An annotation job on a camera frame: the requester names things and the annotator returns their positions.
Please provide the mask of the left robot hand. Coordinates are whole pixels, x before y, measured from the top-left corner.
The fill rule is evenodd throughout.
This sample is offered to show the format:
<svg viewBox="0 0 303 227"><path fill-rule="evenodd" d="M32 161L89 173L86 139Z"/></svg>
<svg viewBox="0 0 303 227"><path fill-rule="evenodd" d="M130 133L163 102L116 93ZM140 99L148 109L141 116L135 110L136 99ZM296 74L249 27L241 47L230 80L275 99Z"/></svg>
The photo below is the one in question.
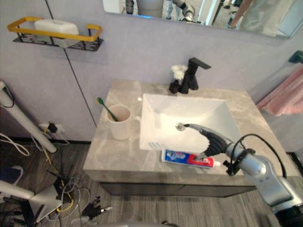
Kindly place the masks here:
<svg viewBox="0 0 303 227"><path fill-rule="evenodd" d="M112 206L101 207L100 201L100 196L95 197L93 202L89 203L81 212L81 216L92 220L100 214L111 211L113 209Z"/></svg>

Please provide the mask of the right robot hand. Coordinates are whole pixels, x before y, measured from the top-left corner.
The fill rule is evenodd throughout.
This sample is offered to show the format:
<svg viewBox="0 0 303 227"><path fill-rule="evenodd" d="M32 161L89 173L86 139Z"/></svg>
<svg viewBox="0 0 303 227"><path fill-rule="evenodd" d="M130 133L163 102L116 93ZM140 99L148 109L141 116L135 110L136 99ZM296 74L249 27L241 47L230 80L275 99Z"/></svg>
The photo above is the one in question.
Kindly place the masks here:
<svg viewBox="0 0 303 227"><path fill-rule="evenodd" d="M226 154L231 157L235 143L220 133L198 124L184 124L184 128L197 130L209 140L207 149L195 157L195 161L202 160L219 154Z"/></svg>

